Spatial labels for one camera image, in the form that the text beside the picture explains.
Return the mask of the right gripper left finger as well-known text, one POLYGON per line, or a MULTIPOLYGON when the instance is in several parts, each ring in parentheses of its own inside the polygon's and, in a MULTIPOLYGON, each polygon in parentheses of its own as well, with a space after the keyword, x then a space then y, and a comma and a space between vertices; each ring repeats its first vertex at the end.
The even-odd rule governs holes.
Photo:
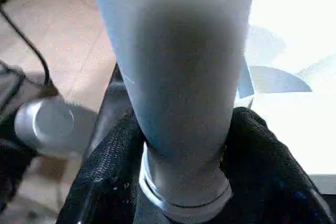
POLYGON ((144 136, 127 110, 86 158, 57 223, 133 223, 144 136))

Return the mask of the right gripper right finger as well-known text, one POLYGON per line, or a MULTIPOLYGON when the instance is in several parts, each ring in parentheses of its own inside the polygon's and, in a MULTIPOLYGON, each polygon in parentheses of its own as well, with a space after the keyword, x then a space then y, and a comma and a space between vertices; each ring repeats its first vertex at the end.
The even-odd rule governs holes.
POLYGON ((248 108, 233 110, 220 168, 233 191, 221 223, 335 223, 287 146, 248 108))

